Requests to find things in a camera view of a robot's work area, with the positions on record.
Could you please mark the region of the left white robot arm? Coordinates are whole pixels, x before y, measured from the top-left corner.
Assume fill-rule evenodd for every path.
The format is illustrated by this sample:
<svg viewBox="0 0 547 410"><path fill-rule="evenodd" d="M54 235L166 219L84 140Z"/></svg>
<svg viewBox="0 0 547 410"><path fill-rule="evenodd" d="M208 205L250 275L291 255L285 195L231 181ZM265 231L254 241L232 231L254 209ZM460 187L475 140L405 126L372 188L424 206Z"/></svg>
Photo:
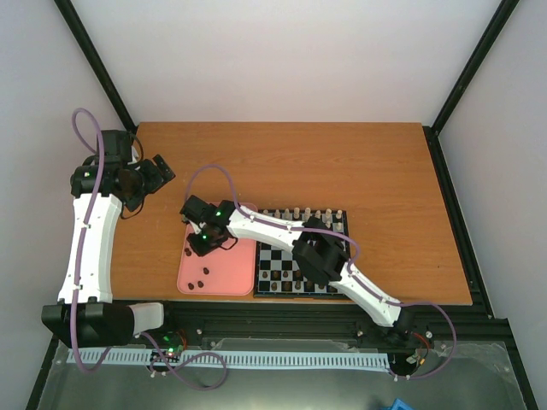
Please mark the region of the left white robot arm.
<svg viewBox="0 0 547 410"><path fill-rule="evenodd" d="M111 261L115 228L125 211L138 214L144 199L175 174L160 155L144 158L137 137L107 130L96 153L70 178L74 198L74 234L66 277L53 305L42 309L43 324L67 347L124 346L142 331L158 343L170 343L178 323L160 302L115 304Z"/></svg>

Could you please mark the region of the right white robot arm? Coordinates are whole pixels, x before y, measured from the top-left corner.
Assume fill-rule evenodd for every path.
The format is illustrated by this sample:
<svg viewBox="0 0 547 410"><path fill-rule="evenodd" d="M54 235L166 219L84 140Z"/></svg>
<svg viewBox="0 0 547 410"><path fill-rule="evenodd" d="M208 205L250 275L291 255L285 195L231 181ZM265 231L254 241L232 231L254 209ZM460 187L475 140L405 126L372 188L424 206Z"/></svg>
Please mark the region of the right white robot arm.
<svg viewBox="0 0 547 410"><path fill-rule="evenodd" d="M188 243L198 256L221 249L229 240L249 239L292 255L303 276L315 284L332 286L364 310L388 343L409 339L414 320L403 304L367 278L344 248L349 237L330 231L322 220L283 220L260 214L237 202L218 205L189 196L179 213L191 225Z"/></svg>

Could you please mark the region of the black white chess board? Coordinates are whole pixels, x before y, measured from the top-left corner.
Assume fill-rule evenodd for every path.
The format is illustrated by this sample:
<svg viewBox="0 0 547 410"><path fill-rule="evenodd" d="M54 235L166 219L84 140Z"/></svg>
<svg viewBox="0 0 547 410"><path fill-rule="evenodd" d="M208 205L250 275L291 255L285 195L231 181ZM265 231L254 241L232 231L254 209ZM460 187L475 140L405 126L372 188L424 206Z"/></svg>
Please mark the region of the black white chess board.
<svg viewBox="0 0 547 410"><path fill-rule="evenodd" d="M285 210L264 208L266 216L283 220L307 221L310 217L321 220L329 231L349 236L348 215L345 210L286 208ZM309 282L304 277L291 252L266 243L256 245L256 278L254 297L313 298L347 300L331 285Z"/></svg>

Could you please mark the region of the pink plastic tray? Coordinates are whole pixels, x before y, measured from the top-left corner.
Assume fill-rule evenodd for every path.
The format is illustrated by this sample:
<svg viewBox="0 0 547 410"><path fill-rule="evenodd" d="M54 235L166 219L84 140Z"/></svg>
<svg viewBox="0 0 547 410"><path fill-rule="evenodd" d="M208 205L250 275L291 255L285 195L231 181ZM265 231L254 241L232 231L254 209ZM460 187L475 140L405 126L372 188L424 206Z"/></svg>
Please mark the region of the pink plastic tray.
<svg viewBox="0 0 547 410"><path fill-rule="evenodd" d="M205 256L197 256L188 245L188 236L193 233L188 225L185 229L185 240L180 257L177 288L181 294L188 297L209 296L247 296L254 286L256 264L256 241L250 239L229 239L225 243L228 250L216 249ZM191 251L191 256L184 254L185 249ZM208 275L203 273L207 267ZM203 282L203 287L197 286L197 281ZM194 290L188 289L188 284L194 284Z"/></svg>

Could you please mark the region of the blue object at bottom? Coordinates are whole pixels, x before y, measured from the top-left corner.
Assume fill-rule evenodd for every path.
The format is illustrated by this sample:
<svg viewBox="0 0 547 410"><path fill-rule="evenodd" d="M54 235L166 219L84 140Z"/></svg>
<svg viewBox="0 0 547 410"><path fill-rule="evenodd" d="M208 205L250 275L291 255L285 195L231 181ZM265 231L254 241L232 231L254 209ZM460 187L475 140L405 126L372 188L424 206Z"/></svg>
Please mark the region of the blue object at bottom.
<svg viewBox="0 0 547 410"><path fill-rule="evenodd" d="M382 407L381 410L414 410L408 403L401 399L396 399L390 406Z"/></svg>

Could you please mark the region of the left black frame post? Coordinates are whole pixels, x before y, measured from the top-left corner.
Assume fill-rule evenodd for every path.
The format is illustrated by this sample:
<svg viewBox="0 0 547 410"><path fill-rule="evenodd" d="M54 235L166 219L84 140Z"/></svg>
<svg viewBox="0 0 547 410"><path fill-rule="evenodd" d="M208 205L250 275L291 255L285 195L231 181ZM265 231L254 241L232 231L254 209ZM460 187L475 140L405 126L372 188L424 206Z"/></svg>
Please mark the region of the left black frame post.
<svg viewBox="0 0 547 410"><path fill-rule="evenodd" d="M72 1L69 0L54 0L61 17L65 21L68 30L71 32L79 49L85 57L90 69L94 73L98 83L103 89L103 92L110 105L115 111L118 119L123 127L129 132L136 132L138 125L134 122L130 115L126 104L123 102L121 94L118 92L114 81L109 75L108 69L103 63L103 60L95 47L88 31L85 28L83 21L80 19L76 8Z"/></svg>

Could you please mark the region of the black frame post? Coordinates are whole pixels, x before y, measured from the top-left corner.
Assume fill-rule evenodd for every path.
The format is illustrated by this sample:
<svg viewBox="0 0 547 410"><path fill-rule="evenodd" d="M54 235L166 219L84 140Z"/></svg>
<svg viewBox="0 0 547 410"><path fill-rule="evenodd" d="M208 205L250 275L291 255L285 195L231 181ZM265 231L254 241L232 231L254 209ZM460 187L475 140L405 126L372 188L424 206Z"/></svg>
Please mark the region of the black frame post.
<svg viewBox="0 0 547 410"><path fill-rule="evenodd" d="M130 115L126 104L123 102L121 94L118 92L114 81L109 75L108 69L103 63L103 60L95 47L88 31L85 28L83 21L80 19L76 8L72 1L69 0L54 0L61 17L65 21L68 30L71 32L79 49L85 57L90 69L94 73L98 83L103 89L103 92L110 105L115 111L118 119L123 127L129 132L136 132L138 125L134 122Z"/></svg>
<svg viewBox="0 0 547 410"><path fill-rule="evenodd" d="M474 46L473 52L468 58L431 125L432 135L435 138L440 136L441 131L443 131L448 123L467 88L470 86L473 78L479 71L519 3L519 0L502 0L498 4L493 16L490 18L485 30L482 32L479 41Z"/></svg>

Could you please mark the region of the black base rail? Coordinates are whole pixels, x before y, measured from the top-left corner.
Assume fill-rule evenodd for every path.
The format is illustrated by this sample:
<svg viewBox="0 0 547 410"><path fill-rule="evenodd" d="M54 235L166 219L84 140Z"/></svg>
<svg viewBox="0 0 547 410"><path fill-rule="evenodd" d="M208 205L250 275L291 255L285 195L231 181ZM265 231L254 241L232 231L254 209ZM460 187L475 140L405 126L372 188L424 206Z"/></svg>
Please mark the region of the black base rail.
<svg viewBox="0 0 547 410"><path fill-rule="evenodd" d="M224 338L332 340L360 349L403 352L419 346L416 337L395 341L349 303L166 302L167 317L152 336L160 343L167 333L182 333L191 346L207 349ZM411 307L413 329L430 331L436 343L502 343L516 346L506 319L476 307Z"/></svg>

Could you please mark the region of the right black frame post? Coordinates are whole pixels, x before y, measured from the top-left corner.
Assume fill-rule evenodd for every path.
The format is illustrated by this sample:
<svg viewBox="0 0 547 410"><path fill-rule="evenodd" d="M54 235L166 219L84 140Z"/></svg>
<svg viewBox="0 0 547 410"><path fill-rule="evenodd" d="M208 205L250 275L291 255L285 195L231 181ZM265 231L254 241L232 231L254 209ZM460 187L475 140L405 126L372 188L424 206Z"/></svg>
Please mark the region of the right black frame post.
<svg viewBox="0 0 547 410"><path fill-rule="evenodd" d="M435 138L440 136L441 131L443 131L448 123L467 88L470 86L473 78L479 71L519 3L519 0L502 0L498 4L493 16L490 18L485 30L482 32L479 41L474 46L473 52L468 58L431 125L432 135Z"/></svg>

